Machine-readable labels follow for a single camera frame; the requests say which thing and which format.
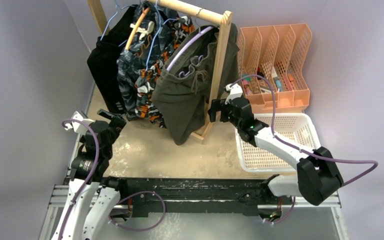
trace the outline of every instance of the white wall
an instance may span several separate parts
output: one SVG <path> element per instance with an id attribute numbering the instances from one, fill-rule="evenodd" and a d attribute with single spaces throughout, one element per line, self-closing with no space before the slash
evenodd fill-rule
<path id="1" fill-rule="evenodd" d="M 89 52 L 62 0 L 0 0 L 0 239 L 37 239 L 84 110 Z"/>
<path id="2" fill-rule="evenodd" d="M 74 22 L 76 23 L 81 35 L 90 49 L 94 49 L 97 36 L 100 34 L 95 20 L 91 14 L 86 0 L 64 0 L 70 10 Z M 105 11 L 106 18 L 109 19 L 116 13 L 114 0 L 100 0 Z M 324 5 L 328 0 L 282 0 L 282 1 L 261 1 L 247 0 L 246 5 L 239 1 L 225 0 L 186 0 L 186 2 L 200 6 L 202 8 L 223 13 L 226 10 L 234 13 L 233 22 L 239 27 L 262 26 L 270 24 L 289 24 L 289 23 L 312 23 L 320 15 Z M 139 0 L 117 0 L 121 7 L 130 4 L 138 4 Z M 121 11 L 110 26 L 114 26 L 121 18 L 124 11 Z"/>
<path id="3" fill-rule="evenodd" d="M 86 1 L 65 2 L 93 49 L 99 32 Z M 114 1 L 101 2 L 109 18 Z M 139 1 L 118 2 L 125 6 Z M 187 2 L 219 13 L 230 10 L 239 27 L 308 23 L 313 41 L 304 66 L 311 89 L 307 112 L 320 141 L 337 158 L 375 159 L 380 164 L 340 191 L 346 223 L 353 239 L 384 239 L 384 1 Z M 347 180 L 365 167 L 340 169 Z"/>

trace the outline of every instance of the wooden clothing rack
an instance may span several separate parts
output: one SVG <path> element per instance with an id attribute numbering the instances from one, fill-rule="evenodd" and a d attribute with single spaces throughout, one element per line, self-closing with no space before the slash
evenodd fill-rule
<path id="1" fill-rule="evenodd" d="M 93 17 L 95 18 L 98 29 L 101 34 L 103 34 L 108 22 L 104 13 L 104 9 L 101 5 L 101 0 L 87 0 L 87 2 Z M 156 0 L 148 0 L 148 2 L 155 3 Z M 208 21 L 215 25 L 219 25 L 220 31 L 218 34 L 214 72 L 212 74 L 211 91 L 209 95 L 209 103 L 211 103 L 212 100 L 217 98 L 219 92 L 220 79 L 222 78 L 223 64 L 225 61 L 226 47 L 228 45 L 233 13 L 230 11 L 225 11 L 223 14 L 219 14 L 179 0 L 159 0 L 158 5 Z M 213 123 L 210 122 L 210 117 L 207 114 L 207 110 L 208 105 L 206 104 L 205 108 L 203 109 L 205 116 L 207 116 L 205 118 L 205 125 L 190 135 L 192 139 L 200 143 L 204 142 L 205 137 L 213 125 Z"/>

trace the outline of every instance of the desk organizer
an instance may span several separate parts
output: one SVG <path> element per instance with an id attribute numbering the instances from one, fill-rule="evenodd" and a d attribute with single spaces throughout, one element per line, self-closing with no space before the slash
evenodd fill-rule
<path id="1" fill-rule="evenodd" d="M 307 24 L 242 27 L 238 67 L 242 76 L 257 74 L 258 69 L 274 90 L 276 111 L 300 112 L 310 103 L 310 90 L 303 78 L 302 68 L 312 39 Z M 275 71 L 277 78 L 272 77 Z M 245 97 L 256 114 L 273 111 L 272 94 L 262 91 L 268 87 L 256 77 L 241 83 Z"/>

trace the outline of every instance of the white plastic basket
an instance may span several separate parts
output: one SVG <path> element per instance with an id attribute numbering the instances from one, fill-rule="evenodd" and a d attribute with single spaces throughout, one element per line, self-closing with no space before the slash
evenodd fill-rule
<path id="1" fill-rule="evenodd" d="M 255 118 L 272 125 L 272 113 L 254 114 Z M 310 117 L 304 113 L 276 113 L 274 117 L 274 130 L 283 136 L 318 149 L 320 147 L 319 137 Z M 284 173 L 293 172 L 289 164 L 258 147 L 244 142 L 236 131 L 237 154 L 240 166 L 249 173 Z"/>

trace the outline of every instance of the hanger hook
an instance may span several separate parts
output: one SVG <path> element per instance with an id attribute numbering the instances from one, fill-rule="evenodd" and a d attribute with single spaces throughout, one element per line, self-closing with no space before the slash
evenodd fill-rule
<path id="1" fill-rule="evenodd" d="M 201 25 L 198 24 L 197 22 L 197 18 L 198 18 L 198 15 L 200 14 L 200 12 L 205 9 L 204 7 L 201 7 L 201 9 L 198 10 L 198 12 L 195 14 L 195 24 L 198 25 L 198 32 L 199 34 L 201 34 Z"/>

